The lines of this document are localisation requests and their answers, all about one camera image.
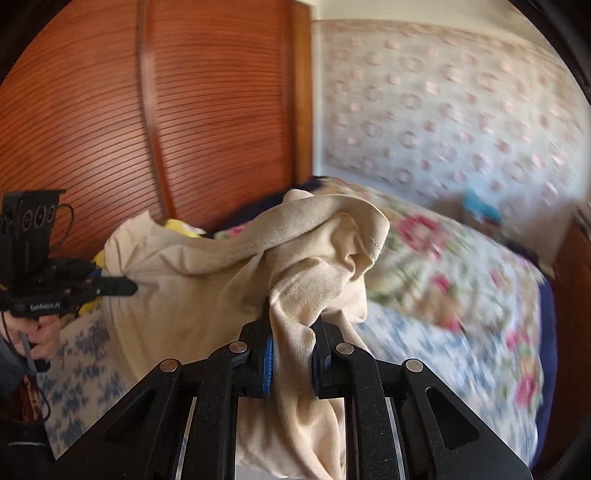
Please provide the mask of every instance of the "blue floral pattern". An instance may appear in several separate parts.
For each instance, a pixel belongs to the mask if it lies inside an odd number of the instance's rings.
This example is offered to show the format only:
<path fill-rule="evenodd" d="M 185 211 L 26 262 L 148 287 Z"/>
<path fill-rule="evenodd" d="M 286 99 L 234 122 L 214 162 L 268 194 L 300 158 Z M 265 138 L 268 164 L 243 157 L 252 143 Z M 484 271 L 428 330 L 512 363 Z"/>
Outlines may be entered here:
<path fill-rule="evenodd" d="M 505 392 L 516 386 L 508 369 L 513 353 L 500 334 L 450 332 L 371 301 L 367 320 L 355 329 L 380 360 L 423 361 L 524 463 L 531 463 L 538 442 L 536 411 L 519 408 Z"/>
<path fill-rule="evenodd" d="M 109 332 L 100 311 L 69 324 L 61 339 L 49 372 L 39 377 L 51 407 L 46 431 L 56 458 L 131 387 L 108 354 Z"/>

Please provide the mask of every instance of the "wooden furniture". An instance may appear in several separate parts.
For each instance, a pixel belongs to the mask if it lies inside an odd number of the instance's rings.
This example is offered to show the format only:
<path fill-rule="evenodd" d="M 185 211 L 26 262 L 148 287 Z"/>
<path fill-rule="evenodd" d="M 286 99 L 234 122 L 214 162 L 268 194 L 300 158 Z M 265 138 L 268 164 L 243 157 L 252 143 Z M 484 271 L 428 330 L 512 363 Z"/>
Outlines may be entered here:
<path fill-rule="evenodd" d="M 554 270 L 558 373 L 541 458 L 548 465 L 558 460 L 591 412 L 591 242 L 574 222 Z"/>
<path fill-rule="evenodd" d="M 30 43 L 0 86 L 0 193 L 67 189 L 60 255 L 94 256 L 144 210 L 211 229 L 311 174 L 311 147 L 294 148 L 311 145 L 307 5 L 25 3 L 12 36 Z M 0 49 L 0 73 L 13 57 Z"/>

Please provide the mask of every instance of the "floral bedspread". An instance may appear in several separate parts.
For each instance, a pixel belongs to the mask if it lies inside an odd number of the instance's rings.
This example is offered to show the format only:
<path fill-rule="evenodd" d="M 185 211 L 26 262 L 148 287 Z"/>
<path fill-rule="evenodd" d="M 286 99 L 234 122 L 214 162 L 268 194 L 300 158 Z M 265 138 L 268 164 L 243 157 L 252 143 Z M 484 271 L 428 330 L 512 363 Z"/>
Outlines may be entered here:
<path fill-rule="evenodd" d="M 383 192 L 323 179 L 314 194 L 373 203 L 390 221 L 365 277 L 359 333 L 379 359 L 419 358 L 528 463 L 542 400 L 541 273 L 454 220 Z"/>
<path fill-rule="evenodd" d="M 414 204 L 335 179 L 315 194 L 346 193 L 380 208 L 391 230 L 366 276 L 359 334 L 379 359 L 427 364 L 525 462 L 537 445 L 543 375 L 538 356 L 541 274 L 489 238 Z M 222 236 L 239 235 L 241 227 Z M 62 331 L 40 379 L 60 456 L 132 386 L 121 377 L 100 306 Z"/>

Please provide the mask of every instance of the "wall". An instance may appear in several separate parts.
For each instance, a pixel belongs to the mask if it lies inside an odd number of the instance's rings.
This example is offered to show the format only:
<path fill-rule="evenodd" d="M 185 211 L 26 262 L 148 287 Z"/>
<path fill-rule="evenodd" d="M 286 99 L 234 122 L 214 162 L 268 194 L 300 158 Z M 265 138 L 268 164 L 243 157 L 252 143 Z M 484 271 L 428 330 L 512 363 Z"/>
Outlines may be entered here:
<path fill-rule="evenodd" d="M 522 31 L 498 27 L 501 15 L 520 16 L 508 2 L 454 0 L 466 7 L 457 15 L 401 3 L 321 1 L 323 18 L 351 20 L 317 24 L 316 173 L 454 218 L 472 189 L 503 212 L 509 236 L 551 261 L 589 185 L 579 87 L 527 20 L 515 22 Z M 420 12 L 431 25 L 496 34 L 414 23 Z M 361 15 L 413 23 L 353 20 Z"/>
<path fill-rule="evenodd" d="M 508 0 L 318 0 L 322 20 L 399 20 L 469 30 L 508 41 L 547 40 Z"/>

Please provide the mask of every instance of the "metal screw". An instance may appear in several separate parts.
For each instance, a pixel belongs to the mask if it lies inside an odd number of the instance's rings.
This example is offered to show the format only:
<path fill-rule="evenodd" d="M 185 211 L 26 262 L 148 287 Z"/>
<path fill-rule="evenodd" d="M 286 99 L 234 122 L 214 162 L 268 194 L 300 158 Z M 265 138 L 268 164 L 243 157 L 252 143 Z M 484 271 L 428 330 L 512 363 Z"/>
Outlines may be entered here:
<path fill-rule="evenodd" d="M 160 363 L 160 370 L 166 373 L 174 372 L 178 368 L 178 362 L 174 358 L 169 358 Z"/>
<path fill-rule="evenodd" d="M 353 353 L 353 350 L 355 350 L 355 347 L 350 343 L 340 343 L 336 346 L 336 351 L 343 355 L 350 355 Z"/>
<path fill-rule="evenodd" d="M 423 371 L 423 364 L 419 360 L 409 360 L 406 366 L 411 372 L 419 373 Z"/>
<path fill-rule="evenodd" d="M 244 342 L 232 342 L 230 343 L 230 351 L 232 353 L 242 353 L 246 352 L 248 345 Z"/>

